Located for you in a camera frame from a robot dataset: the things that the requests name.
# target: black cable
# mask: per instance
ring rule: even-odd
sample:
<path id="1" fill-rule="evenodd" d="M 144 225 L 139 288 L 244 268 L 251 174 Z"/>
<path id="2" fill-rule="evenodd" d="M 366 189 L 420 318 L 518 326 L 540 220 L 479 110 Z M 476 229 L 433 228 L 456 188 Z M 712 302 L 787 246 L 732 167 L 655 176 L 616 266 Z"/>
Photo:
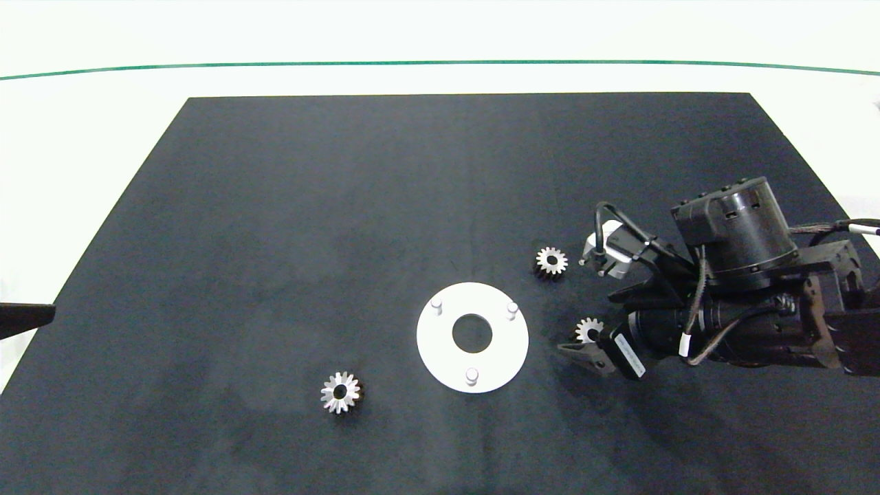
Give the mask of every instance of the black cable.
<path id="1" fill-rule="evenodd" d="M 880 219 L 878 218 L 847 218 L 830 223 L 818 222 L 815 224 L 794 225 L 788 228 L 788 232 L 792 234 L 811 233 L 813 237 L 810 239 L 810 246 L 816 246 L 832 233 L 850 230 L 850 225 L 875 228 L 879 232 L 877 235 L 880 235 Z"/>
<path id="2" fill-rule="evenodd" d="M 605 233 L 602 232 L 602 210 L 608 210 L 612 215 L 620 220 L 620 223 L 629 227 L 637 237 L 642 239 L 643 242 L 647 242 L 652 248 L 660 252 L 660 254 L 669 256 L 690 271 L 694 270 L 692 262 L 689 262 L 687 259 L 681 257 L 676 253 L 671 252 L 669 249 L 661 245 L 659 242 L 656 241 L 656 236 L 653 236 L 642 230 L 642 228 L 636 225 L 635 222 L 631 220 L 625 213 L 618 210 L 616 206 L 608 203 L 607 201 L 599 202 L 596 205 L 596 214 L 593 219 L 596 230 L 596 246 L 593 248 L 593 258 L 596 259 L 596 261 L 600 264 L 605 264 Z"/>
<path id="3" fill-rule="evenodd" d="M 706 276 L 708 271 L 708 260 L 706 259 L 706 245 L 701 244 L 697 249 L 697 262 L 700 264 L 700 275 L 697 277 L 697 289 L 693 293 L 693 301 L 691 302 L 691 311 L 687 315 L 687 324 L 683 333 L 691 335 L 693 324 L 697 321 L 697 314 L 702 306 L 703 295 L 706 292 Z"/>
<path id="4" fill-rule="evenodd" d="M 700 351 L 699 354 L 697 354 L 693 358 L 682 358 L 682 360 L 685 361 L 690 366 L 699 365 L 701 362 L 703 362 L 703 359 L 707 358 L 709 354 L 711 354 L 712 352 L 715 351 L 715 349 L 717 349 L 718 344 L 720 344 L 722 342 L 722 340 L 724 340 L 724 337 L 726 337 L 727 334 L 729 334 L 731 330 L 735 329 L 737 327 L 737 325 L 742 323 L 744 320 L 758 316 L 760 314 L 776 313 L 777 311 L 779 311 L 779 310 L 776 307 L 757 307 L 757 308 L 754 307 L 751 309 L 746 309 L 745 311 L 740 313 L 736 318 L 729 321 L 727 323 L 727 325 L 725 325 L 724 328 L 720 332 L 715 334 L 709 340 L 708 344 L 706 344 L 706 347 L 703 347 L 703 350 Z"/>

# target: white background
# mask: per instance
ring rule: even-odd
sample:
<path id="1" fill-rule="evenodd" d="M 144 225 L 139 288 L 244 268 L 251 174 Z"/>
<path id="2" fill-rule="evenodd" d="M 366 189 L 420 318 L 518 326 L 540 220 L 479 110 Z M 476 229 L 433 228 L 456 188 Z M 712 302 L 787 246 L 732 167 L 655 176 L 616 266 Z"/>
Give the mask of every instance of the white background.
<path id="1" fill-rule="evenodd" d="M 880 71 L 879 18 L 880 4 L 867 2 L 0 2 L 0 76 L 168 63 L 462 59 L 700 60 Z M 880 216 L 877 76 L 452 65 L 5 80 L 0 300 L 55 299 L 188 97 L 611 91 L 750 92 L 851 217 Z M 0 389 L 32 334 L 0 342 Z"/>

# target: white label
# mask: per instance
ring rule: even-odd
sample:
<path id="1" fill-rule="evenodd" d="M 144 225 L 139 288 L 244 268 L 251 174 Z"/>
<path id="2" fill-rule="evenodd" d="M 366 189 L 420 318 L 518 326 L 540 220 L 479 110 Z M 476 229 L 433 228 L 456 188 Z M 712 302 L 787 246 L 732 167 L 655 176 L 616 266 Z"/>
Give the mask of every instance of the white label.
<path id="1" fill-rule="evenodd" d="M 617 336 L 614 337 L 614 343 L 617 344 L 620 352 L 623 352 L 623 357 L 629 361 L 629 365 L 633 368 L 635 376 L 641 378 L 642 375 L 645 374 L 645 366 L 639 360 L 639 357 L 635 355 L 633 348 L 629 346 L 627 338 L 624 337 L 623 334 L 617 334 Z"/>

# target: metal gear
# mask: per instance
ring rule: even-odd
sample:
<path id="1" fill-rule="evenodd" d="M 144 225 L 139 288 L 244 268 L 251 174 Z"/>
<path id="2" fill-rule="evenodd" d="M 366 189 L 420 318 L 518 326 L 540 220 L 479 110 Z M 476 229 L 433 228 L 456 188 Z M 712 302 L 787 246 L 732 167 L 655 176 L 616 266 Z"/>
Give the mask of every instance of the metal gear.
<path id="1" fill-rule="evenodd" d="M 349 407 L 355 407 L 355 401 L 359 401 L 363 394 L 360 393 L 361 387 L 357 384 L 355 375 L 348 372 L 336 372 L 336 375 L 330 376 L 330 381 L 324 382 L 324 388 L 321 393 L 321 402 L 324 409 L 328 412 L 348 412 Z"/>
<path id="2" fill-rule="evenodd" d="M 555 247 L 545 247 L 535 256 L 535 273 L 539 277 L 557 279 L 568 266 L 568 258 Z"/>
<path id="3" fill-rule="evenodd" d="M 575 340 L 581 344 L 595 343 L 596 340 L 590 336 L 590 330 L 601 332 L 604 328 L 605 324 L 596 318 L 580 320 L 575 329 Z"/>

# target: black motor housing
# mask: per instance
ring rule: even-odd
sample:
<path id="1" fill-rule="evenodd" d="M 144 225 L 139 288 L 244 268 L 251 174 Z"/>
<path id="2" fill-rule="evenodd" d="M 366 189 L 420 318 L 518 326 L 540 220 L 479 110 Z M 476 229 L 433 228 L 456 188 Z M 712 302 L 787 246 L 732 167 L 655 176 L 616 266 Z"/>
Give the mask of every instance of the black motor housing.
<path id="1" fill-rule="evenodd" d="M 767 287 L 765 271 L 798 257 L 765 177 L 742 179 L 672 208 L 688 249 L 706 246 L 711 292 Z"/>

